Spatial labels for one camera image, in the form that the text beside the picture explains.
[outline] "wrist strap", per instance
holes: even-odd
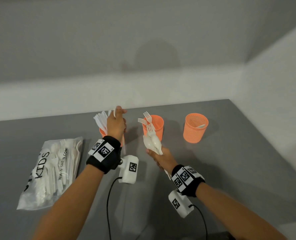
[[[120,162],[120,142],[111,136],[99,139],[90,149],[86,164],[93,165],[105,174],[116,169]]]
[[[177,165],[172,170],[171,180],[182,195],[196,197],[196,190],[205,179],[192,167]]]

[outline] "hand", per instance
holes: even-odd
[[[147,149],[146,153],[154,159],[160,169],[165,169],[170,175],[175,166],[178,165],[168,148],[161,148],[163,155],[158,155],[154,151]]]
[[[122,135],[126,132],[126,120],[122,117],[122,114],[127,113],[126,109],[122,107],[116,107],[116,117],[113,116],[113,111],[107,118],[107,136],[112,136],[118,141],[122,140]]]

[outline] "orange basket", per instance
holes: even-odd
[[[106,136],[105,132],[102,129],[99,128],[99,131],[100,131],[100,134],[102,135],[102,137]],[[122,135],[122,139],[123,140],[121,141],[121,145],[120,146],[122,146],[122,142],[125,141],[124,135]]]
[[[164,133],[164,120],[158,115],[152,115],[151,117],[152,117],[152,124],[155,127],[156,135],[161,141],[162,134]],[[143,128],[143,133],[146,136],[147,127],[144,124],[142,124],[142,128]]]
[[[196,128],[200,125],[205,125],[203,128]],[[183,138],[189,143],[198,143],[209,122],[205,116],[199,113],[192,113],[186,116],[185,128],[183,129]]]

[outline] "transparent plastic bag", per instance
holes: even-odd
[[[77,176],[82,140],[78,137],[45,141],[17,210],[38,210],[56,202]]]

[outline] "tabletop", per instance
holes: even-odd
[[[296,172],[242,112],[228,99],[129,109],[126,154],[139,158],[137,181],[116,183],[109,200],[113,239],[199,238],[205,229],[195,210],[180,218],[168,200],[175,189],[164,171],[146,154],[143,112],[164,119],[162,145],[175,159],[196,169],[210,186],[222,190],[273,226],[296,222]],[[0,122],[0,239],[29,239],[48,209],[16,210],[19,196],[35,166],[44,141],[84,138],[81,172],[87,152],[101,137],[94,113]],[[183,138],[185,117],[201,113],[209,125],[197,144]],[[103,177],[88,219],[78,239],[108,239],[106,200],[119,169]],[[225,230],[197,199],[209,233]]]

